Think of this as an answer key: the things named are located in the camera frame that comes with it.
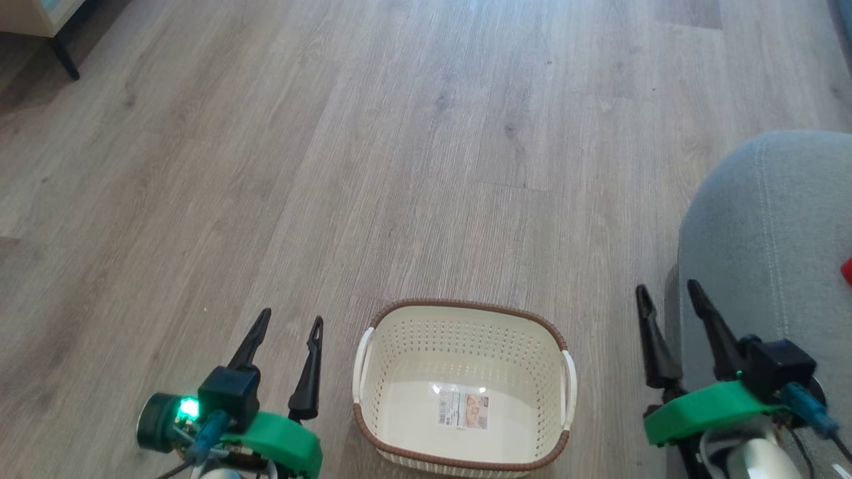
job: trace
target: white plastic basket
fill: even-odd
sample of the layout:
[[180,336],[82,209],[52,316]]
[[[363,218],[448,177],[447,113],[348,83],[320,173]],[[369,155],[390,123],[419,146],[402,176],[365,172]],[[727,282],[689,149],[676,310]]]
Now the white plastic basket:
[[361,432],[396,464],[520,477],[565,448],[577,373],[561,334],[536,315],[407,300],[361,338],[352,397]]

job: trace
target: gray fabric ottoman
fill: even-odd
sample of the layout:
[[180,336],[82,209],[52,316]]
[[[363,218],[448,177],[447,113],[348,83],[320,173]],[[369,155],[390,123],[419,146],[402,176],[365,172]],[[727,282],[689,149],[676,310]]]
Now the gray fabric ottoman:
[[[790,338],[817,360],[829,412],[852,443],[852,287],[839,272],[849,257],[852,136],[776,132],[732,153],[707,178],[681,225],[675,307],[686,387],[715,382],[710,346],[686,288],[696,279],[735,336]],[[838,477],[834,463],[852,472],[830,441],[809,431],[802,438],[824,477]],[[786,449],[797,460],[789,441]]]

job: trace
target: black metal leg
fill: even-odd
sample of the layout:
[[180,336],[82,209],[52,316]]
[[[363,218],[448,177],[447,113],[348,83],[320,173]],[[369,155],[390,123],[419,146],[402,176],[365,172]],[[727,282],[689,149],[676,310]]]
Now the black metal leg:
[[48,43],[50,43],[50,47],[54,50],[56,58],[58,58],[62,66],[65,67],[68,75],[70,75],[74,81],[79,80],[80,72],[77,71],[77,66],[74,65],[74,60],[72,60],[71,56],[68,54],[65,44],[58,37],[48,38]]

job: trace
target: wooden floor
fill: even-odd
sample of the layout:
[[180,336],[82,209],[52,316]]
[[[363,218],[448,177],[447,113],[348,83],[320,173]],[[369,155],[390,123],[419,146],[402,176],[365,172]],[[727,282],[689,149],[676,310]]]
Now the wooden floor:
[[577,420],[532,477],[675,474],[644,442],[633,287],[662,302],[738,144],[852,129],[825,0],[101,0],[85,22],[76,83],[0,37],[3,479],[169,469],[135,445],[142,404],[191,393],[267,306],[267,410],[326,319],[323,477],[433,477],[351,418],[360,334],[406,297],[565,335]]

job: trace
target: sticker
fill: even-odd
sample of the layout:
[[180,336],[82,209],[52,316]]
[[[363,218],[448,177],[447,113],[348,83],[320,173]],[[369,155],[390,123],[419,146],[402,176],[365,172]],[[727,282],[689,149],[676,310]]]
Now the sticker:
[[434,384],[438,393],[438,424],[488,430],[488,396],[485,388],[470,389]]

